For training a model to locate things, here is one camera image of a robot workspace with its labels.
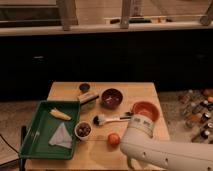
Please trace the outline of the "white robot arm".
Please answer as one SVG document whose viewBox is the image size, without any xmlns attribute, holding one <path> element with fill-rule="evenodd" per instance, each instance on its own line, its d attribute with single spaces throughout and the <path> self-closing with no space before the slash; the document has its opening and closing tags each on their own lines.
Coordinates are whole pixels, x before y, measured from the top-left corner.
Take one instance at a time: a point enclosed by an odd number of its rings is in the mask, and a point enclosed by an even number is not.
<svg viewBox="0 0 213 171">
<path fill-rule="evenodd" d="M 168 171 L 213 171 L 213 145 L 156 140 L 153 130 L 149 117 L 133 115 L 121 139 L 121 152 Z"/>
</svg>

